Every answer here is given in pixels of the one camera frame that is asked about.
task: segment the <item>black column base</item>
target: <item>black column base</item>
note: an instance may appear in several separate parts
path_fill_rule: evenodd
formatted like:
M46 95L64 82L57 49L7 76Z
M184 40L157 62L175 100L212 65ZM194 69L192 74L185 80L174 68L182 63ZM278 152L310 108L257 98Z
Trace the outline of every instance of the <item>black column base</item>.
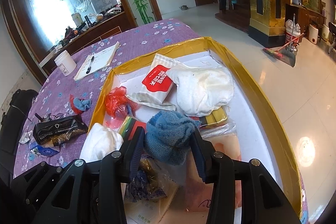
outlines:
M281 47L285 44L286 40L285 34L268 36L251 26L249 26L248 34L249 37L253 38L259 44L263 45L266 48Z

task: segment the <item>stool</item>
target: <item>stool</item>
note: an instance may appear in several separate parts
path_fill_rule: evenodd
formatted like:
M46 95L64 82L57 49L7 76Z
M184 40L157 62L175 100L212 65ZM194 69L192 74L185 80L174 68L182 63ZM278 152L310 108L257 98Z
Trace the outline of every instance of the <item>stool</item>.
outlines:
M336 46L336 25L332 22L329 22L329 31L332 33L331 46L329 47L328 53L331 53Z

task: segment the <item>black chair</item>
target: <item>black chair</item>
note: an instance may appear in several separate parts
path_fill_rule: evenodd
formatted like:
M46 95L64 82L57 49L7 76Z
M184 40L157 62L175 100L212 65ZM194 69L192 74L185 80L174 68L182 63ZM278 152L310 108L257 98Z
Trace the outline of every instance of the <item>black chair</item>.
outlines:
M331 38L331 45L329 47L328 53L331 53L332 50L335 48L336 46L336 39L335 39L335 34L336 34L336 25L332 22L329 22L329 31L332 33L332 38Z
M13 179L18 142L26 116L38 95L35 90L17 90L10 102L7 114L2 118L0 130L0 177L9 186Z

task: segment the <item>tile floor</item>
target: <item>tile floor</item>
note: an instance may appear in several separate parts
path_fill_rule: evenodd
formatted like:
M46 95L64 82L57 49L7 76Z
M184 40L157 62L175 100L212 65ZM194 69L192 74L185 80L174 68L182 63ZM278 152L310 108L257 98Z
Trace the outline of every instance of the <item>tile floor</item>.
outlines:
M217 5L210 4L163 18L178 18L199 35L224 44L262 87L292 144L314 223L336 189L336 62L326 45L304 38L292 68L267 56L244 32L217 20L217 12Z

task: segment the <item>staircase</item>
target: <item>staircase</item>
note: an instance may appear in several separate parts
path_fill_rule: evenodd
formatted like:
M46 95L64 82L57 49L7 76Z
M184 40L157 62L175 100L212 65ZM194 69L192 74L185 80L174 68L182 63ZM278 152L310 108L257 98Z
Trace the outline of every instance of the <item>staircase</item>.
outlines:
M215 17L243 32L248 32L250 25L251 9L250 0L228 0L228 10L215 14Z

